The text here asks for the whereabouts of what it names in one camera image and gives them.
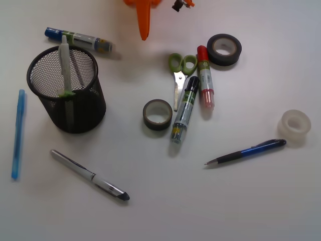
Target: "glue stick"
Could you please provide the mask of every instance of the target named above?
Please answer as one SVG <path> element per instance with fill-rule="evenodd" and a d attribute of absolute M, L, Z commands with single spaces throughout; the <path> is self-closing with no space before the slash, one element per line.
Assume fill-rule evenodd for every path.
<path fill-rule="evenodd" d="M 205 46 L 201 45 L 197 48 L 198 71 L 201 82 L 201 95 L 206 109 L 214 109 L 214 90 L 212 83 L 212 75 L 209 64 L 209 57 Z"/>

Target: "red cap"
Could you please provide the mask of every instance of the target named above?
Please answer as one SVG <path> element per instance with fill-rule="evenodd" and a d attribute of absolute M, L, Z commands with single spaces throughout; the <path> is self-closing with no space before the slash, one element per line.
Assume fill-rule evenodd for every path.
<path fill-rule="evenodd" d="M 207 48 L 203 45 L 200 45 L 197 48 L 197 59 L 198 61 L 209 60 L 209 56 L 207 55 Z"/>

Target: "pen tip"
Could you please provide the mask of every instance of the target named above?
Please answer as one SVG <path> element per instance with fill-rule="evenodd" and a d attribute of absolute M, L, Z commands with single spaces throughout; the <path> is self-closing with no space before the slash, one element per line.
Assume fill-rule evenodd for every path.
<path fill-rule="evenodd" d="M 214 159 L 214 160 L 211 160 L 211 161 L 209 161 L 209 162 L 207 162 L 207 163 L 205 163 L 204 165 L 210 165 L 210 164 L 213 164 L 213 163 L 216 163 L 217 164 L 217 160 L 216 159 Z"/>

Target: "black mesh pencil holder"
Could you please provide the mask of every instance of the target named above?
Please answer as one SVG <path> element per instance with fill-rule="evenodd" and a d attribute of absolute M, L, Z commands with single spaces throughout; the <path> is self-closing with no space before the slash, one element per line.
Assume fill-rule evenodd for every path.
<path fill-rule="evenodd" d="M 53 123 L 69 133 L 83 133 L 96 127 L 106 112 L 98 66 L 86 50 L 69 46 L 72 97 L 59 97 L 64 77 L 58 57 L 58 46 L 47 49 L 30 64 L 27 83 L 36 94 Z"/>

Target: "green scissors handle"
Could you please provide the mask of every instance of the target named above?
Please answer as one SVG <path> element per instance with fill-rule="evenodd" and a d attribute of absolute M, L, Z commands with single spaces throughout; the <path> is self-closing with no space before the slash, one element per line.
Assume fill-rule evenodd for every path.
<path fill-rule="evenodd" d="M 177 61 L 179 64 L 178 66 L 173 65 L 173 61 Z M 186 66 L 187 63 L 191 62 L 194 64 L 192 68 L 188 68 Z M 174 53 L 171 54 L 169 57 L 169 66 L 170 70 L 173 73 L 183 72 L 185 75 L 190 76 L 194 73 L 197 68 L 197 58 L 194 55 L 187 55 L 183 58 L 180 54 Z"/>

